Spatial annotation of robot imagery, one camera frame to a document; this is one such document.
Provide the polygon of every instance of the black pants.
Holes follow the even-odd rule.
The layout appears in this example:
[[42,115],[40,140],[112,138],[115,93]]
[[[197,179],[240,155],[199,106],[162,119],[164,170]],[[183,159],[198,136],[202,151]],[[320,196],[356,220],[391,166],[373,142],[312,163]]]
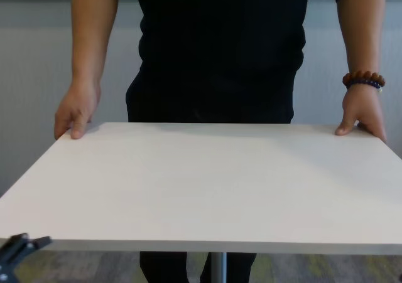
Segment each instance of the black pants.
[[[174,88],[166,80],[144,78],[140,73],[126,94],[130,122],[175,123],[290,123],[293,117],[292,87],[277,87],[261,103],[236,100],[200,100]],[[227,283],[247,283],[256,254],[227,255]],[[187,253],[141,252],[140,265],[149,283],[188,283]],[[211,281],[208,255],[200,281]]]

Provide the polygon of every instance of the right hand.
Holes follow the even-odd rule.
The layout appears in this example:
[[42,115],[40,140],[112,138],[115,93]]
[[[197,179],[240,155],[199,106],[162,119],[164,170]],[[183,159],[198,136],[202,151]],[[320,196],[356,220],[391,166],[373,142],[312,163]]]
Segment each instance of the right hand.
[[71,138],[80,139],[100,99],[101,88],[98,84],[73,81],[56,112],[55,139],[69,128],[72,128]]

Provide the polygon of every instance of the white table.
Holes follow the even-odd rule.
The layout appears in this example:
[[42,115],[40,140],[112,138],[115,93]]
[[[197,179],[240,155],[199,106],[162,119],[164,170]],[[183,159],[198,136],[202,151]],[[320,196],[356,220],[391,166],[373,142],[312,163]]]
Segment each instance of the white table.
[[334,129],[102,124],[79,141],[65,135],[0,199],[0,238],[49,235],[58,250],[402,254],[402,160],[369,134]]

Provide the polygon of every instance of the beaded bracelet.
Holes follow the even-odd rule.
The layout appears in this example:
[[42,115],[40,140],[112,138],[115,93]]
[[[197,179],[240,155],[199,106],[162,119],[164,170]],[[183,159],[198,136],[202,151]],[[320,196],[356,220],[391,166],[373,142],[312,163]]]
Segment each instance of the beaded bracelet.
[[346,88],[349,88],[352,84],[357,83],[369,84],[373,87],[376,87],[376,84],[378,84],[380,86],[378,89],[380,89],[385,86],[385,79],[378,73],[372,73],[370,71],[363,73],[363,71],[357,71],[346,74],[344,76],[343,83]]
[[371,79],[364,79],[364,78],[351,79],[349,81],[349,83],[347,84],[346,88],[349,89],[352,85],[355,85],[355,84],[367,84],[367,85],[371,85],[372,87],[375,87],[378,90],[378,92],[380,92],[380,93],[383,91],[383,88],[377,81],[374,81]]

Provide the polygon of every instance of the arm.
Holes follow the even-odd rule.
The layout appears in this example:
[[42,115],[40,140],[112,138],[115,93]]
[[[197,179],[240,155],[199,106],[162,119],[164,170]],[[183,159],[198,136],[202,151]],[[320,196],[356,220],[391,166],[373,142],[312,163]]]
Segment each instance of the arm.
[[349,71],[379,71],[385,0],[338,0]]
[[99,83],[116,16],[117,0],[71,1],[73,83]]
[[[378,72],[385,0],[337,0],[350,72]],[[346,92],[344,116],[336,134],[343,136],[359,125],[386,140],[383,112],[376,89],[353,85]]]
[[95,112],[116,11],[117,0],[72,0],[72,83],[56,113],[56,139],[71,126],[81,138]]

